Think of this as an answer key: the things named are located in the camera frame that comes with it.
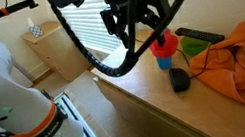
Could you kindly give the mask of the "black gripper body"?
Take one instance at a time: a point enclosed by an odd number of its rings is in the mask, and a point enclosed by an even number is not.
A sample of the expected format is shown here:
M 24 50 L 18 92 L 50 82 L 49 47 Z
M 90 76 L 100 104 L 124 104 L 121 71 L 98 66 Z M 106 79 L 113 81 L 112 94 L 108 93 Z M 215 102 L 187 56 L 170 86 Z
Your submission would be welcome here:
M 141 22 L 154 29 L 165 15 L 170 11 L 168 0 L 137 0 L 136 8 L 129 6 L 129 0 L 104 0 L 108 4 L 105 10 L 100 12 L 106 30 L 110 35 L 116 35 L 128 48 L 130 34 L 125 32 L 128 25 L 129 11 L 135 14 L 135 21 Z

